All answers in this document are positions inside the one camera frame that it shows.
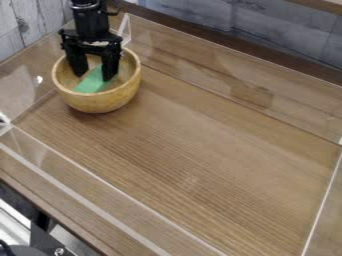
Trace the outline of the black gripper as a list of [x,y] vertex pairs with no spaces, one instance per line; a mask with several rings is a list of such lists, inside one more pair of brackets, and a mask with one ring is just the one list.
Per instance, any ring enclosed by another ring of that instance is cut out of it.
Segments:
[[[100,54],[106,49],[122,50],[123,38],[110,31],[110,16],[119,12],[110,12],[107,0],[68,0],[74,14],[75,28],[61,29],[61,49],[78,77],[88,71],[86,53]],[[103,80],[110,81],[119,71],[120,55],[106,50],[102,54]]]

